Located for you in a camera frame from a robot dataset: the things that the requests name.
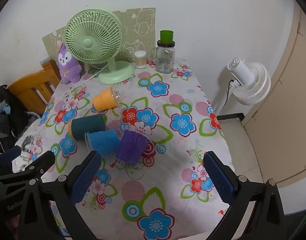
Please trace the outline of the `purple plush toy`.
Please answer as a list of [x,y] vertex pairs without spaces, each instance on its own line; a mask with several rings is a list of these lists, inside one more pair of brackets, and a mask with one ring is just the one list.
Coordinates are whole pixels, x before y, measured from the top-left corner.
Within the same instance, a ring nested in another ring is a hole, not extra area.
[[82,66],[62,43],[58,50],[58,67],[62,83],[77,83],[81,78]]

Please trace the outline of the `green desk fan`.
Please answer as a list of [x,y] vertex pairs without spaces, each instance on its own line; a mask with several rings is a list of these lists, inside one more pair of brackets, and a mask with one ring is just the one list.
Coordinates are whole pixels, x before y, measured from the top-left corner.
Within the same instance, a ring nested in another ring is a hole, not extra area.
[[124,43],[124,27],[112,12],[100,9],[78,12],[68,21],[64,39],[66,48],[79,61],[106,64],[98,74],[98,80],[104,84],[120,83],[135,73],[132,63],[116,60]]

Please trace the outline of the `purple plastic cup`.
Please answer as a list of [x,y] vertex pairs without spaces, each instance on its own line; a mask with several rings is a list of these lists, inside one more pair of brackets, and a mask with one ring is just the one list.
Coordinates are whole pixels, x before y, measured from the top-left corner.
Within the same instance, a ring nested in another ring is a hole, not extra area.
[[117,159],[136,165],[150,141],[150,136],[138,129],[125,129],[116,154]]

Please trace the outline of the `orange wooden chair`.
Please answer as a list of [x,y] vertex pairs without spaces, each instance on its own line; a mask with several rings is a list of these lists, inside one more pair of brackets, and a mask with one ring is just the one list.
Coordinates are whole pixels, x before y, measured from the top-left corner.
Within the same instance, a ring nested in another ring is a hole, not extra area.
[[0,95],[0,103],[4,100],[10,109],[24,113],[43,114],[53,96],[53,88],[61,81],[59,68],[52,59],[42,63],[42,70],[26,75],[6,87],[7,92]]

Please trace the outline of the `glass mason jar mug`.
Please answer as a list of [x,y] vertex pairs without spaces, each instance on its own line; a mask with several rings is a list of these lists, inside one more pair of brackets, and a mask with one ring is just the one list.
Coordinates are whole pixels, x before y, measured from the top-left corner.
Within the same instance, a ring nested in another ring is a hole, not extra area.
[[170,74],[174,67],[175,42],[163,44],[157,41],[157,46],[151,50],[152,60],[155,62],[156,71],[163,74]]

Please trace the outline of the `blue plastic cup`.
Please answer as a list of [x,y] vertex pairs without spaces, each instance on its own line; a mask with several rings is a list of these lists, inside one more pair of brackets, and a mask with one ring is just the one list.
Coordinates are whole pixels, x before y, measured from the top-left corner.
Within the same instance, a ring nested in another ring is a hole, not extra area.
[[116,152],[120,148],[120,140],[115,129],[86,133],[87,146],[101,155]]

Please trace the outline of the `dark teal cup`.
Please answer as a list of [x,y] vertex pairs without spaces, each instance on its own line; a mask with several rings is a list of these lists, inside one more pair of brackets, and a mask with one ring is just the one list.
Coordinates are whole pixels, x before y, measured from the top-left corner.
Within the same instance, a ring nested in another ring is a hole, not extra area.
[[84,140],[86,133],[104,131],[105,120],[102,115],[90,115],[76,118],[68,123],[68,135],[72,140]]

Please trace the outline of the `white standing fan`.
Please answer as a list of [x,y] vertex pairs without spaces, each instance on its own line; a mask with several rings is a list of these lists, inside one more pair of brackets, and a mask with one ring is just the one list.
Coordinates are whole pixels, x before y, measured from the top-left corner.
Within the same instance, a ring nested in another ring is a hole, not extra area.
[[238,57],[232,59],[227,69],[233,76],[226,92],[218,101],[215,114],[219,115],[226,105],[229,96],[244,106],[260,103],[269,93],[271,78],[263,64],[258,62],[245,63]]

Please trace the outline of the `dark clothes pile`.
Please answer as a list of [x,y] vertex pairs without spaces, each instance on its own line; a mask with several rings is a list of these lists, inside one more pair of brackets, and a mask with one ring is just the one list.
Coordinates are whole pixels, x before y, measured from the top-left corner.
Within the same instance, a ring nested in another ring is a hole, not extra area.
[[0,175],[24,171],[30,163],[34,137],[25,131],[41,115],[29,111],[8,88],[0,86],[0,154],[15,156],[14,160],[0,164]]

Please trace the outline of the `orange plastic cup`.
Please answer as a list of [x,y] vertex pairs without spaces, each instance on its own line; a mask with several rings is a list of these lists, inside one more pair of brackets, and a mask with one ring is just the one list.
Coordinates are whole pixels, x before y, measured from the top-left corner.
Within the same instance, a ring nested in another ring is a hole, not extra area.
[[119,104],[120,93],[115,86],[110,86],[93,98],[93,106],[98,112],[116,108]]

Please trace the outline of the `green cup on jar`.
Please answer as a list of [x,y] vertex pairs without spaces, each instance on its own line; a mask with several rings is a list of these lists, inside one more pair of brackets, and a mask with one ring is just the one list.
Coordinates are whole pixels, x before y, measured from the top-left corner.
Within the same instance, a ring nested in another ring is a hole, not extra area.
[[173,43],[173,31],[172,30],[161,30],[160,31],[160,42],[161,44],[172,44]]

